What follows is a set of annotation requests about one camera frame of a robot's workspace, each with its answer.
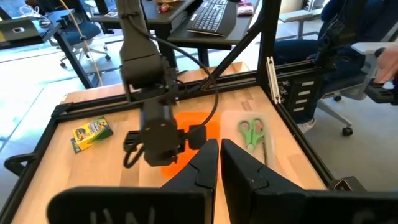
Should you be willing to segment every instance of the metal bracket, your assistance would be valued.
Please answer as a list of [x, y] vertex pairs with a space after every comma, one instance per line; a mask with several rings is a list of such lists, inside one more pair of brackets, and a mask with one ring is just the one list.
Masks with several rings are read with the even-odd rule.
[[61, 105], [57, 105], [54, 111], [51, 114], [51, 117], [60, 116], [63, 114], [67, 114], [67, 111], [73, 106], [73, 103], [64, 103]]
[[35, 159], [36, 155], [34, 153], [11, 156], [10, 158], [6, 159], [6, 161], [4, 161], [4, 166], [7, 170], [11, 171], [13, 174], [19, 177], [25, 169], [25, 166], [21, 163], [32, 162]]
[[275, 64], [273, 57], [267, 57], [267, 74], [269, 80], [269, 88], [271, 89], [271, 97], [275, 104], [281, 104], [279, 95], [278, 79], [276, 77]]

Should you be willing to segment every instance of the cable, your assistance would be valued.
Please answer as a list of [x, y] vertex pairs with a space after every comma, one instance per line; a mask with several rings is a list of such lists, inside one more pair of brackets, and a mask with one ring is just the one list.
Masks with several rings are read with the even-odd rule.
[[138, 161], [138, 159], [142, 156], [142, 153], [145, 150], [145, 146], [142, 146], [137, 154], [132, 158], [131, 162], [129, 162], [130, 155], [133, 152], [134, 149], [137, 149], [137, 146], [141, 143], [140, 137], [137, 138], [137, 141], [131, 146], [131, 149], [126, 153], [123, 159], [123, 166], [127, 169], [131, 168], [134, 166], [134, 164]]
[[[80, 30], [80, 28], [79, 28], [79, 25], [78, 25], [78, 23], [77, 23], [77, 20], [76, 20], [75, 16], [72, 14], [72, 12], [71, 12], [70, 9], [68, 8], [68, 6], [64, 3], [63, 0], [60, 0], [60, 2], [61, 2], [61, 4], [62, 4], [62, 6], [69, 12], [69, 15], [71, 15], [72, 20], [73, 20], [73, 23], [74, 23], [75, 27], [77, 28], [77, 31], [78, 31], [79, 34], [80, 34], [80, 38], [82, 38], [82, 37], [83, 37], [83, 33], [81, 32], [81, 30]], [[97, 64], [95, 63], [95, 60], [94, 60], [94, 58], [93, 58], [93, 54], [92, 54], [91, 51], [90, 51], [90, 47], [88, 46], [88, 43], [87, 43], [87, 41], [86, 41], [85, 39], [83, 40], [83, 42], [85, 43], [86, 50], [87, 50], [88, 53], [90, 54], [90, 57], [91, 57], [91, 59], [92, 59], [92, 61], [93, 61], [93, 63], [94, 63], [95, 72], [97, 73], [99, 83], [101, 84], [101, 86], [104, 86], [104, 83], [102, 82], [102, 78], [101, 78], [100, 71], [98, 70]]]
[[[213, 105], [213, 109], [211, 109], [210, 114], [207, 116], [207, 118], [204, 120], [204, 122], [202, 122], [202, 124], [199, 124], [196, 128], [190, 130], [187, 134], [184, 135], [184, 139], [186, 139], [189, 134], [194, 133], [195, 131], [197, 131], [200, 128], [204, 127], [211, 120], [213, 115], [216, 113], [217, 106], [218, 106], [218, 88], [216, 86], [216, 82], [213, 79], [213, 77], [211, 76], [211, 73], [207, 69], [206, 65], [202, 64], [201, 62], [199, 62], [195, 57], [193, 57], [192, 55], [188, 54], [186, 51], [182, 50], [180, 47], [177, 47], [176, 45], [171, 44], [170, 42], [167, 42], [167, 41], [165, 41], [163, 39], [160, 39], [158, 37], [154, 37], [154, 36], [150, 35], [148, 32], [145, 32], [145, 31], [141, 30], [138, 26], [136, 26], [134, 24], [134, 21], [132, 20], [132, 17], [134, 15], [128, 14], [126, 16], [127, 16], [128, 20], [129, 20], [130, 24], [133, 26], [133, 28], [135, 28], [135, 30], [137, 30], [139, 33], [141, 33], [142, 35], [146, 36], [147, 38], [152, 39], [152, 40], [154, 40], [154, 41], [156, 41], [156, 42], [158, 42], [160, 44], [164, 44], [164, 45], [166, 45], [168, 47], [171, 47], [174, 50], [176, 50], [176, 51], [180, 52], [181, 54], [185, 55], [189, 59], [193, 60], [196, 64], [199, 65], [200, 68], [202, 68], [206, 72], [206, 74], [208, 75], [208, 78], [210, 79], [210, 81], [213, 82], [214, 89], [215, 89], [215, 102], [214, 102], [214, 105]], [[193, 87], [194, 90], [190, 90], [190, 91], [191, 92], [195, 91], [195, 90], [197, 90], [198, 87], [200, 88], [201, 86], [202, 86], [202, 84], [199, 84], [199, 85]]]

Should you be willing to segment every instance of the green scissors handle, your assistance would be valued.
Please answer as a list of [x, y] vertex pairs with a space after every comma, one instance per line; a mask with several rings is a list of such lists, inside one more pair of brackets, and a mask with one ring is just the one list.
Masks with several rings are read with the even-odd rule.
[[[257, 132], [256, 121], [261, 124], [261, 130]], [[264, 122], [261, 118], [254, 118], [250, 121], [243, 120], [238, 124], [239, 131], [243, 134], [249, 152], [252, 152], [260, 138], [264, 137]]]

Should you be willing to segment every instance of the laptop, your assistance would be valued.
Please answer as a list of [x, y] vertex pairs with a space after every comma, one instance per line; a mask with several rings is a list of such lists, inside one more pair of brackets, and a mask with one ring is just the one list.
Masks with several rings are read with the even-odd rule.
[[32, 38], [41, 38], [41, 35], [29, 18], [0, 21], [0, 45]]

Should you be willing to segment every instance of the orange object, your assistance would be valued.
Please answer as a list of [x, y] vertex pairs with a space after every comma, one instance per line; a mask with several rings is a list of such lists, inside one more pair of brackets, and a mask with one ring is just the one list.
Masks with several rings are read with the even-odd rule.
[[[201, 124], [209, 115], [207, 112], [180, 112], [175, 115], [177, 121], [177, 128], [183, 129], [186, 133], [189, 131], [189, 126]], [[206, 140], [217, 139], [220, 141], [220, 122], [221, 117], [215, 113], [210, 121], [206, 124]], [[198, 152], [189, 148], [188, 141], [185, 141], [185, 152], [178, 155], [177, 163], [172, 163], [169, 166], [163, 166], [160, 171], [165, 177], [173, 177], [180, 172]]]

